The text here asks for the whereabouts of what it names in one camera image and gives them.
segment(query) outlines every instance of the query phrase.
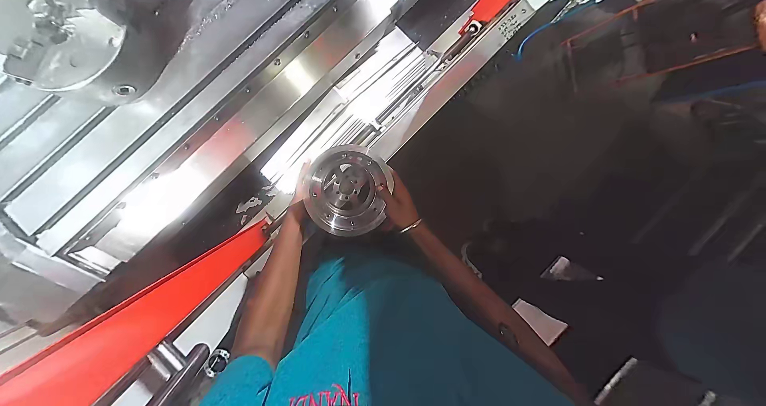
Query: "forearm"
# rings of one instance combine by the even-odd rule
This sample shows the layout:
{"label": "forearm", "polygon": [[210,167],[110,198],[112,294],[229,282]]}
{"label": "forearm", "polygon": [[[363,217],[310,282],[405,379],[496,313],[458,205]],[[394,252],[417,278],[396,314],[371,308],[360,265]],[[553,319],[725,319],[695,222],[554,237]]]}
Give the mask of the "forearm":
{"label": "forearm", "polygon": [[559,386],[578,403],[590,403],[588,395],[574,381],[559,357],[537,336],[519,313],[495,294],[463,261],[458,260],[449,249],[428,229],[420,225],[408,233],[426,255],[432,268],[439,276],[447,291],[458,301],[470,307],[478,316],[480,325],[495,337],[500,324],[505,324],[515,337],[513,341],[503,339],[510,348],[522,352],[541,373]]}
{"label": "forearm", "polygon": [[247,297],[235,336],[235,355],[258,355],[272,368],[280,361],[295,301],[301,245],[300,222],[288,213],[257,277],[257,287]]}

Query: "teal shirt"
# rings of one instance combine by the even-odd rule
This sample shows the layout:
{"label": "teal shirt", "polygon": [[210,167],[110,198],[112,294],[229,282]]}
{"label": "teal shirt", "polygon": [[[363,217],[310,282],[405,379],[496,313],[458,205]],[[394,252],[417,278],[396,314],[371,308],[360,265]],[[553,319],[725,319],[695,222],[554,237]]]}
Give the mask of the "teal shirt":
{"label": "teal shirt", "polygon": [[387,256],[352,250],[312,275],[306,318],[276,371],[231,362],[202,401],[212,405],[570,405],[468,320],[441,284]]}

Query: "machined metal part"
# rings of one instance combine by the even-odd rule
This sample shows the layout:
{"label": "machined metal part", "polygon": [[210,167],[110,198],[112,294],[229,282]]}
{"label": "machined metal part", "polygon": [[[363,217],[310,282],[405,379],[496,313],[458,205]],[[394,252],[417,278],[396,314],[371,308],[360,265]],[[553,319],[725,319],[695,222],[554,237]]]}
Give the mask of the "machined metal part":
{"label": "machined metal part", "polygon": [[156,28],[131,21],[125,0],[27,0],[7,11],[31,20],[0,28],[18,33],[2,71],[34,89],[118,105],[145,93],[167,64]]}
{"label": "machined metal part", "polygon": [[385,201],[377,189],[383,184],[394,190],[391,169],[369,148],[331,148],[312,163],[304,178],[306,211],[332,235],[363,235],[385,219]]}

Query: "reflective metal surface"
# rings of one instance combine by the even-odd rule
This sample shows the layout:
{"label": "reflective metal surface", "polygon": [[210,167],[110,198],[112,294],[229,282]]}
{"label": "reflective metal surface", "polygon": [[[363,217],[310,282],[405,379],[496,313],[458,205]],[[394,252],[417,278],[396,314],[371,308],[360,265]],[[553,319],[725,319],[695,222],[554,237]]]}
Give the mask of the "reflective metal surface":
{"label": "reflective metal surface", "polygon": [[391,169],[368,148],[336,146],[312,163],[304,179],[306,211],[332,235],[363,235],[385,219],[385,201],[377,190],[384,183],[393,191]]}
{"label": "reflective metal surface", "polygon": [[174,400],[177,400],[177,396],[188,389],[191,382],[202,369],[203,364],[207,361],[207,357],[210,355],[210,348],[205,343],[196,345],[194,349],[189,352],[187,362],[183,368],[175,373],[162,387],[162,389],[152,397],[152,400],[148,402],[148,406],[161,406],[164,404],[176,404]]}

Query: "person's right hand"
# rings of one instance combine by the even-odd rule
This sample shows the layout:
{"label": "person's right hand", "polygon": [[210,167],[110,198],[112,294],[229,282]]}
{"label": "person's right hand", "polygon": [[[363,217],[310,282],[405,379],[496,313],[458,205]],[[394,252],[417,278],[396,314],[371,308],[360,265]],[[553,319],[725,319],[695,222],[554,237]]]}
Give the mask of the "person's right hand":
{"label": "person's right hand", "polygon": [[378,194],[385,201],[385,213],[388,215],[388,219],[400,230],[403,230],[414,224],[420,217],[417,216],[415,203],[412,202],[407,187],[401,182],[396,171],[391,170],[391,173],[394,175],[394,194],[391,195],[385,183],[378,184]]}

